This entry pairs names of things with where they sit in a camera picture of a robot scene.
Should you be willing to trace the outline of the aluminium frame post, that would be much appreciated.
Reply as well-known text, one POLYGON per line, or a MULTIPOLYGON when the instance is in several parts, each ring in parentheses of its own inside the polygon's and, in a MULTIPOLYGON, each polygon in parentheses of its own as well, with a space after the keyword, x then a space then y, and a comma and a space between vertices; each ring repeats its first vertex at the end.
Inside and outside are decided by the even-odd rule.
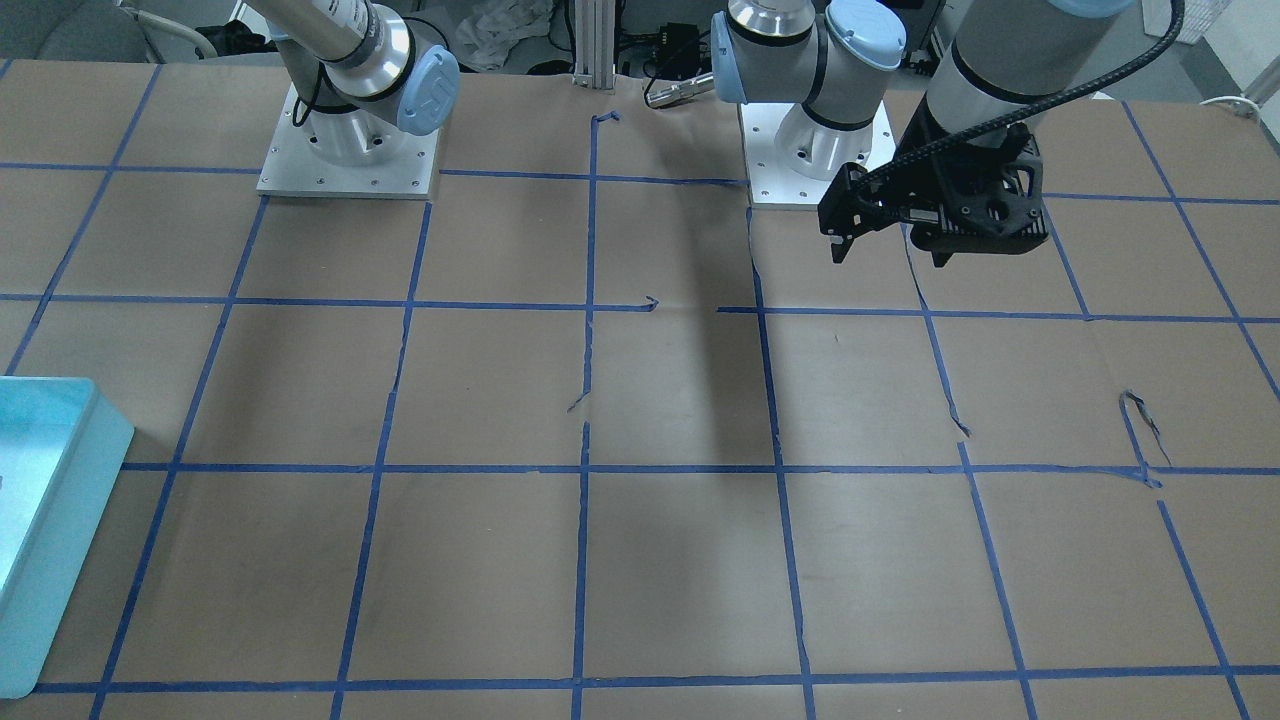
POLYGON ((614 92, 617 1, 573 1, 575 86, 603 94, 614 92))

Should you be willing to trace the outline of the grey chair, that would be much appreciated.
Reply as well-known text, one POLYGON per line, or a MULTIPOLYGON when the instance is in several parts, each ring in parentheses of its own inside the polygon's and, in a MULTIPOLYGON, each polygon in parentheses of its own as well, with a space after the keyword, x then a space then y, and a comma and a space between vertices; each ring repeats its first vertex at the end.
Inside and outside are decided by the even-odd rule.
POLYGON ((1 55, 50 61, 150 61, 143 31, 113 1, 3 1, 1 55))

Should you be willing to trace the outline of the turquoise plastic bin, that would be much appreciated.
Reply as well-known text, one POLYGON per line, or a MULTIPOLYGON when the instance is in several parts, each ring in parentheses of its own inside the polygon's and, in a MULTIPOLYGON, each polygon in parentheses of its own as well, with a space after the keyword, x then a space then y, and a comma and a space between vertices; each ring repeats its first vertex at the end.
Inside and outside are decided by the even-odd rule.
POLYGON ((1 696, 42 671, 134 425, 87 378, 1 380, 1 696))

